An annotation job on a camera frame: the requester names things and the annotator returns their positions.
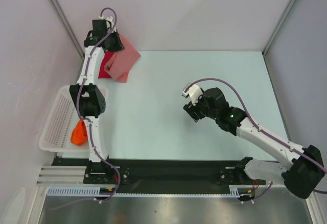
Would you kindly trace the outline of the salmon pink t shirt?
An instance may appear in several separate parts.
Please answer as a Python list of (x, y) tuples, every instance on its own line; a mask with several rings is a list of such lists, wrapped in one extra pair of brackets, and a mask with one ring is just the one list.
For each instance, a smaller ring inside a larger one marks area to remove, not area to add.
[(126, 83), (129, 71), (141, 55), (122, 34), (120, 34), (120, 39), (125, 49), (114, 52), (114, 56), (106, 64), (106, 71), (113, 80)]

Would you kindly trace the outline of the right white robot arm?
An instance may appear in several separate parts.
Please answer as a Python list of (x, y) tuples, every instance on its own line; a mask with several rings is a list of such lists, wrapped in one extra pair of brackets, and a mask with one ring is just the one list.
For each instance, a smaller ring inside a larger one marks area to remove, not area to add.
[(240, 183), (270, 181), (284, 185), (296, 197), (307, 199), (325, 176), (318, 148), (303, 147), (269, 133), (244, 110), (230, 106), (219, 88), (203, 90), (196, 84), (187, 85), (182, 96), (190, 99), (183, 109), (194, 121), (210, 118), (221, 130), (253, 143), (276, 160), (266, 162), (245, 157), (236, 170)]

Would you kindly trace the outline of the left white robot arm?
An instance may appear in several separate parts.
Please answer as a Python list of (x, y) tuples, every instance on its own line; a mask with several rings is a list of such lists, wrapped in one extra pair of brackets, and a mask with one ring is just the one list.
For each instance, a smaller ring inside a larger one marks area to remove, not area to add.
[(113, 16), (92, 21), (92, 29), (85, 40), (85, 58), (81, 74), (75, 85), (69, 87), (78, 122), (71, 134), (71, 143), (88, 145), (88, 161), (97, 166), (95, 177), (102, 183), (109, 182), (116, 167), (108, 162), (108, 152), (101, 138), (100, 119), (106, 110), (106, 98), (97, 85), (101, 63), (107, 51), (124, 49), (116, 30), (117, 19)]

